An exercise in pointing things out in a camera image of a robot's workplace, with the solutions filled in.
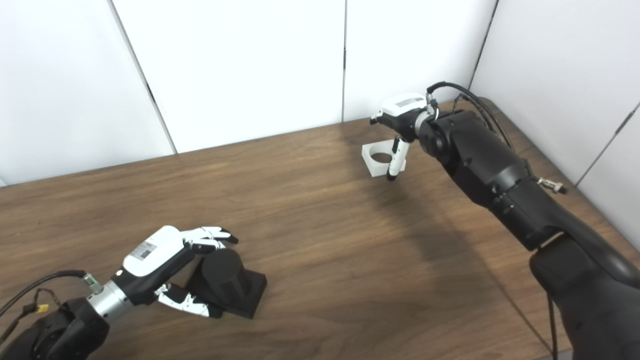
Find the black cylinder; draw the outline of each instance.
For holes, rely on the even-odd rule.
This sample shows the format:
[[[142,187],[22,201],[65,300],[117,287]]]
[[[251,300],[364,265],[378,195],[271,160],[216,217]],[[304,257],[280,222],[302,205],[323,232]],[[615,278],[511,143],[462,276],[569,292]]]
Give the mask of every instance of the black cylinder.
[[[242,260],[232,249],[209,254],[202,263],[202,275],[215,296],[227,304],[243,300],[249,293],[250,282]]]

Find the white wall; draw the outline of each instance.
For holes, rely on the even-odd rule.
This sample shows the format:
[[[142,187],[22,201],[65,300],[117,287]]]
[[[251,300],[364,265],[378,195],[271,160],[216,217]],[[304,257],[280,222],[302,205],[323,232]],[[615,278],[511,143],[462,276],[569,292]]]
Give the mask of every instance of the white wall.
[[[579,187],[609,221],[640,250],[638,134],[640,111],[636,111]]]
[[[469,86],[495,0],[349,0],[344,120],[446,80]],[[455,90],[438,90],[450,101]]]
[[[0,1],[0,177],[172,153],[105,0]]]
[[[340,122],[345,0],[115,0],[179,152]]]
[[[575,183],[640,98],[639,16],[640,1],[500,1],[471,90]]]

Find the white holder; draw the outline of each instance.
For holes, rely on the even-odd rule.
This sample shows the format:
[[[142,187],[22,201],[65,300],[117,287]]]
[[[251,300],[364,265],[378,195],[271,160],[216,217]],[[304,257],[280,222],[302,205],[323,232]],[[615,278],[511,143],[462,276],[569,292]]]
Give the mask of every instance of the white holder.
[[[364,163],[367,164],[367,168],[369,169],[369,173],[372,177],[386,175],[387,170],[389,169],[389,163],[381,163],[373,160],[371,156],[373,154],[388,154],[393,156],[394,153],[391,151],[393,146],[393,139],[385,140],[383,142],[366,143],[362,146],[362,159],[364,159]],[[400,171],[404,171],[405,166],[406,160],[402,162]]]

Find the electrical cable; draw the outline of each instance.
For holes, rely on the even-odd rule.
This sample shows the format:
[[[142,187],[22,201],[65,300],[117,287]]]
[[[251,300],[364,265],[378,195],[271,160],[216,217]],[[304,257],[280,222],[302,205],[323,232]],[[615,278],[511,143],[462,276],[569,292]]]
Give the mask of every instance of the electrical cable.
[[[554,301],[551,300],[551,295],[547,293],[547,302],[549,305],[549,324],[551,326],[551,342],[552,350],[551,356],[553,360],[558,360],[558,336],[556,332],[556,314],[554,311]]]
[[[20,315],[18,315],[18,317],[16,317],[15,319],[13,319],[11,324],[9,324],[9,326],[6,328],[6,330],[4,330],[3,334],[0,336],[0,345],[2,345],[9,338],[11,333],[18,326],[18,323],[20,322],[20,320],[22,320],[24,317],[26,317],[29,314],[41,313],[41,312],[47,311],[49,306],[47,306],[47,305],[44,305],[44,306],[38,305],[39,294],[42,291],[47,292],[47,293],[49,293],[49,295],[51,295],[51,298],[53,299],[53,302],[56,303],[58,308],[60,308],[62,306],[62,304],[60,304],[60,300],[56,296],[56,293],[53,292],[53,290],[44,289],[44,288],[37,289],[35,295],[33,295],[33,302],[22,307],[22,313]]]
[[[513,147],[513,143],[511,143],[511,139],[509,139],[509,136],[507,135],[506,131],[504,130],[504,128],[502,127],[500,122],[498,120],[496,120],[496,118],[493,116],[493,113],[491,112],[489,107],[482,100],[480,100],[480,98],[478,96],[476,96],[471,91],[469,91],[466,88],[464,88],[463,86],[460,86],[460,85],[454,84],[454,83],[448,83],[446,81],[441,81],[439,83],[435,83],[435,84],[429,86],[427,88],[427,94],[432,94],[435,90],[437,90],[439,88],[442,88],[442,87],[454,88],[454,89],[464,93],[465,95],[469,96],[469,99],[472,100],[471,103],[481,112],[481,114],[484,111],[487,114],[487,116],[489,116],[491,121],[496,125],[496,127],[498,128],[498,131],[500,132],[500,135],[504,139],[504,142],[507,144],[507,146],[510,147],[511,149],[515,150],[514,147]]]
[[[11,300],[9,300],[3,307],[0,307],[0,316],[3,316],[4,313],[9,310],[10,307],[12,307],[18,300],[20,300],[21,297],[23,297],[26,293],[28,293],[29,291],[35,289],[37,286],[55,279],[57,277],[84,277],[86,275],[86,272],[84,270],[62,270],[59,272],[55,272],[53,274],[49,274],[39,280],[36,280],[35,282],[32,282],[29,286],[27,286],[26,288],[22,289],[22,291],[20,291],[16,296],[12,297]]]
[[[451,110],[451,113],[456,112],[456,107],[458,107],[458,100],[460,100],[461,97],[462,97],[462,93],[458,94],[458,96],[456,96],[456,98],[453,99],[453,109]]]
[[[478,110],[478,112],[480,113],[480,116],[482,117],[482,120],[483,120],[485,126],[489,130],[491,130],[491,132],[495,133],[493,125],[491,125],[491,121],[490,121],[491,118],[489,117],[492,114],[483,111],[482,106],[475,99],[471,99],[470,97],[466,96],[464,93],[460,93],[460,95],[462,95],[461,98],[463,100],[470,102],[471,105],[473,105]]]

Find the yellow connector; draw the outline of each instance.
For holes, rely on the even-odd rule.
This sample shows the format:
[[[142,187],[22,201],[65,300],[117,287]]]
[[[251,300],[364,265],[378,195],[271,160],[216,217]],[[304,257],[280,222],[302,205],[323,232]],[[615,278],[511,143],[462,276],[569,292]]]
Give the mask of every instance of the yellow connector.
[[[38,305],[38,309],[36,310],[36,313],[44,313],[46,311],[49,310],[49,305],[48,304],[42,304],[42,305]]]

